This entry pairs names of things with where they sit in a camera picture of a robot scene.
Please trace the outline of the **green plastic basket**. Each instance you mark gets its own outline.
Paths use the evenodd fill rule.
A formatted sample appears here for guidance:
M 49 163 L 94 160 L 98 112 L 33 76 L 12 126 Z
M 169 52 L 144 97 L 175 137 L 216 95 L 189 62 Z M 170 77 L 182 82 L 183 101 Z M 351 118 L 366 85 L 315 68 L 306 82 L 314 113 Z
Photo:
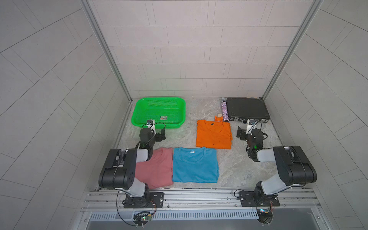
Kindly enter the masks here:
M 152 97 L 138 100 L 131 123 L 142 127 L 148 120 L 154 120 L 157 128 L 180 128 L 186 120 L 185 100 L 178 97 Z

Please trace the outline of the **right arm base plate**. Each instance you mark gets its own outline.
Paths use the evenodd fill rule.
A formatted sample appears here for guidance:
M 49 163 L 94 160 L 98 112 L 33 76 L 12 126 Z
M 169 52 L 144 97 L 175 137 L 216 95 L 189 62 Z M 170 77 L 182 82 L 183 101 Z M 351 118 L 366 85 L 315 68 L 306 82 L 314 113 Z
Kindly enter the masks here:
M 277 195 L 257 195 L 256 192 L 240 191 L 238 194 L 242 207 L 279 207 Z

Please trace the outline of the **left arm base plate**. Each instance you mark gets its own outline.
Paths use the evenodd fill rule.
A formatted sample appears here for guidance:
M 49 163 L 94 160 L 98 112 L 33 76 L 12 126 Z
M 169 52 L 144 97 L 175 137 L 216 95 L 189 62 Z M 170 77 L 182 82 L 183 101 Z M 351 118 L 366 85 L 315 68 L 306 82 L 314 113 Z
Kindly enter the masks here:
M 129 197 L 127 195 L 123 206 L 125 209 L 152 209 L 154 207 L 162 208 L 163 202 L 164 193 L 153 192 L 145 194 L 143 197 Z

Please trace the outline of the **orange t-shirt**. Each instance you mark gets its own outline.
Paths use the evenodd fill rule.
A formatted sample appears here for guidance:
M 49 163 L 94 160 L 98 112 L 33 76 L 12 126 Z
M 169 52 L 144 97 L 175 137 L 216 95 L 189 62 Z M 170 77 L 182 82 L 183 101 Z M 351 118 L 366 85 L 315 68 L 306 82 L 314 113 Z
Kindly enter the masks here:
M 208 149 L 232 148 L 231 125 L 223 121 L 197 121 L 196 147 Z

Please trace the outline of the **blue t-shirt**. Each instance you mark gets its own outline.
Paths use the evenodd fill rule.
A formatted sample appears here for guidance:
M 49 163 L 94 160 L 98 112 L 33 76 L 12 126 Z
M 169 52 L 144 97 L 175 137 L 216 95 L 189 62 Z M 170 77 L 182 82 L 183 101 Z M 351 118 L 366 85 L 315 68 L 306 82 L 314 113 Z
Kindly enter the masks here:
M 173 150 L 172 179 L 177 183 L 217 183 L 217 150 L 205 147 Z

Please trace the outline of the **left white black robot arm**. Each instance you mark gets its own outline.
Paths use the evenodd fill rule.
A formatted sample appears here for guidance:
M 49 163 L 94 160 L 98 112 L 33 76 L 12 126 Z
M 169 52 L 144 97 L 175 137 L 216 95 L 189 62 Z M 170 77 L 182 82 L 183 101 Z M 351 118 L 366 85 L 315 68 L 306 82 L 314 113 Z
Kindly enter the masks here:
M 98 178 L 99 187 L 122 191 L 131 198 L 147 196 L 148 185 L 135 177 L 136 164 L 150 160 L 154 144 L 165 139 L 165 128 L 155 133 L 151 125 L 141 129 L 140 141 L 135 148 L 111 149 Z

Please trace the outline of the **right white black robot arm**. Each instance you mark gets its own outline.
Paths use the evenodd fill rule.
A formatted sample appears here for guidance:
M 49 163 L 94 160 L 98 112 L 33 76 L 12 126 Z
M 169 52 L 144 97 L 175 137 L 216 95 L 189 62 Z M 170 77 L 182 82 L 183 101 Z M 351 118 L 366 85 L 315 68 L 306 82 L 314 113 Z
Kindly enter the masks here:
M 300 146 L 276 146 L 265 149 L 263 141 L 268 135 L 257 128 L 237 129 L 236 137 L 247 142 L 246 152 L 254 162 L 272 162 L 277 173 L 265 181 L 258 182 L 254 198 L 276 196 L 292 187 L 304 187 L 317 181 L 317 172 Z

